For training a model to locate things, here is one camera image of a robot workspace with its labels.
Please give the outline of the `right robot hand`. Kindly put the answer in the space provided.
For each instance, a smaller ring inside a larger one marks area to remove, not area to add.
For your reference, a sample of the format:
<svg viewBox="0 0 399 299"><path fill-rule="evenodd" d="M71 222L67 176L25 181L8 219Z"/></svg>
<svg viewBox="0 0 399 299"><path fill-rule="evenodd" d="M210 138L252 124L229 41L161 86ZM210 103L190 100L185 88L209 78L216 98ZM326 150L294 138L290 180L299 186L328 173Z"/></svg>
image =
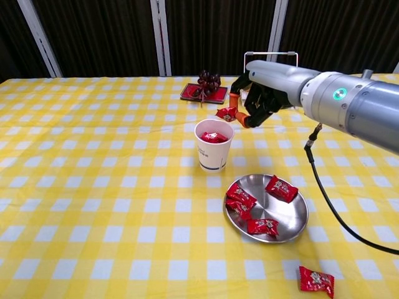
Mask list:
<svg viewBox="0 0 399 299"><path fill-rule="evenodd" d="M235 119L245 128L256 128L279 110L301 107L302 89L318 75L317 70L254 60L233 82L229 106L237 108L240 90L248 87L244 102L246 112L236 112Z"/></svg>

